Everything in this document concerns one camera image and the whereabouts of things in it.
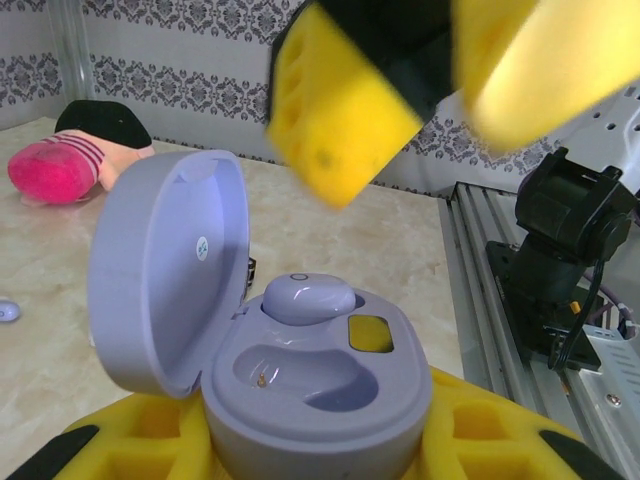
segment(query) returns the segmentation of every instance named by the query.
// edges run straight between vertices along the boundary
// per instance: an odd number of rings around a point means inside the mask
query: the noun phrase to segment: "damask wallpaper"
[[[278,162],[263,137],[269,46],[301,0],[84,0],[97,98],[129,105],[157,138]],[[374,183],[448,195],[457,181],[515,191],[565,130],[495,157],[457,95]]]
[[[64,108],[46,2],[0,0],[0,129]]]

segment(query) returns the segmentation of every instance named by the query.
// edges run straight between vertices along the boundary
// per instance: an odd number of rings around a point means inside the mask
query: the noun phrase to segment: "pink plush toy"
[[[86,198],[98,182],[111,190],[124,170],[153,154],[149,133],[125,105],[76,100],[52,136],[9,160],[9,178],[26,204],[68,204]]]

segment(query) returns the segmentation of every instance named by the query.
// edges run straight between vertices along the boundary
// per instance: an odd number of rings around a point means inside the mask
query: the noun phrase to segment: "earbud charging case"
[[[199,388],[216,453],[236,480],[399,478],[432,394],[408,319],[361,290],[352,314],[310,326],[270,318],[262,296],[243,303],[248,217],[229,152],[156,155],[124,172],[89,262],[105,370],[132,392],[182,398]],[[384,319],[392,350],[352,348],[354,315]]]

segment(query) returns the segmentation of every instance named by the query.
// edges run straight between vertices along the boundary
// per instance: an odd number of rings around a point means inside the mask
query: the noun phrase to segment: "wireless earbud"
[[[262,310],[286,325],[325,322],[352,312],[356,294],[344,280],[319,273],[294,273],[274,279],[264,291]]]

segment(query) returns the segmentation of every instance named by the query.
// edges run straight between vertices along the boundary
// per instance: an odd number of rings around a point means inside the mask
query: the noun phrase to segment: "charging case lid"
[[[98,220],[90,328],[120,387],[175,398],[199,385],[241,305],[249,262],[242,169],[225,151],[139,160]]]

